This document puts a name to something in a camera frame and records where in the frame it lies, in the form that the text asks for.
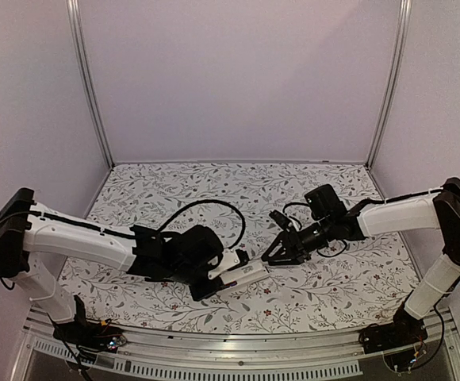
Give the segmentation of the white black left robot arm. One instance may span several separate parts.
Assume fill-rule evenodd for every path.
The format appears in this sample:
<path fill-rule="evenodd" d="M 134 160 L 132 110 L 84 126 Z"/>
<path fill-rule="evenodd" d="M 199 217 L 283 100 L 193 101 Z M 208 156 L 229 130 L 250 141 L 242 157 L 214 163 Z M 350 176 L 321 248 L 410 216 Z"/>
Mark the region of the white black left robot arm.
<path fill-rule="evenodd" d="M 46 310 L 76 344 L 88 344 L 94 327 L 75 311 L 56 279 L 35 257 L 60 254 L 89 260 L 142 277 L 191 287 L 215 286 L 194 295 L 199 300 L 218 291 L 219 276 L 239 262 L 209 228 L 196 225 L 184 233 L 162 233 L 134 225 L 110 228 L 67 216 L 36 202 L 29 188 L 19 189 L 0 210 L 0 278 L 12 279 Z"/>

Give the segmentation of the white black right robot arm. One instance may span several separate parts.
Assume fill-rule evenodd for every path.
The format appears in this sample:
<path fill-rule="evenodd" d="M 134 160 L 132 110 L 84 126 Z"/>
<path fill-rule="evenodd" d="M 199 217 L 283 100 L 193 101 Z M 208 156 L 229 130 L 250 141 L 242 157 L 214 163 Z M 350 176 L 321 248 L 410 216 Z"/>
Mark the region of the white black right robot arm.
<path fill-rule="evenodd" d="M 387 327 L 386 339 L 402 346 L 416 335 L 417 322 L 460 280 L 460 179 L 436 189 L 385 200 L 364 199 L 345 207 L 334 188 L 324 184 L 305 195 L 314 222 L 298 230 L 283 213 L 270 217 L 281 232 L 262 254 L 270 266 L 298 265 L 332 241 L 363 241 L 384 233 L 437 229 L 443 236 L 440 257 L 403 301 Z"/>

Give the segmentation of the white remote control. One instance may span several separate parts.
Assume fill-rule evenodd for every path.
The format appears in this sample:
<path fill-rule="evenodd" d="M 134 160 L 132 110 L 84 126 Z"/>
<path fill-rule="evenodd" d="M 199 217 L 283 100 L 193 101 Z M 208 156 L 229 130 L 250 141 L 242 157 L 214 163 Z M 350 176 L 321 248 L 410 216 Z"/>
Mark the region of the white remote control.
<path fill-rule="evenodd" d="M 235 270 L 226 271 L 220 275 L 220 278 L 224 282 L 224 285 L 232 281 L 237 281 L 238 284 L 235 287 L 241 287 L 264 280 L 269 274 L 261 262 L 254 261 Z"/>

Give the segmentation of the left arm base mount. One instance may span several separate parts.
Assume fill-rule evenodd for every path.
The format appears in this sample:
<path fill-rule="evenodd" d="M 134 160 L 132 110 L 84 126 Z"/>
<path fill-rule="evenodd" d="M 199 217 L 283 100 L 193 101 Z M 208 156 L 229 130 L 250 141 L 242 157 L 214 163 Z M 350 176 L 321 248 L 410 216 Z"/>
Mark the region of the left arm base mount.
<path fill-rule="evenodd" d="M 53 323 L 55 339 L 92 352 L 116 352 L 127 343 L 123 329 L 114 326 L 111 319 L 100 322 L 88 321 L 82 299 L 75 295 L 74 300 L 76 307 L 74 320 L 67 323 Z"/>

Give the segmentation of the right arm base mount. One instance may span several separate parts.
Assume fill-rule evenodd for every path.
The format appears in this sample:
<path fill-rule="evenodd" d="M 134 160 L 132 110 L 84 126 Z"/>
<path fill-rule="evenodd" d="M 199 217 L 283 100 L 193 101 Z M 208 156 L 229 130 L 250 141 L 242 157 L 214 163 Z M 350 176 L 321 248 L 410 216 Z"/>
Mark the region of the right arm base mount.
<path fill-rule="evenodd" d="M 415 319 L 404 310 L 404 306 L 393 315 L 393 320 L 384 325 L 371 324 L 361 329 L 358 342 L 364 353 L 375 353 L 420 343 L 427 339 L 423 319 Z"/>

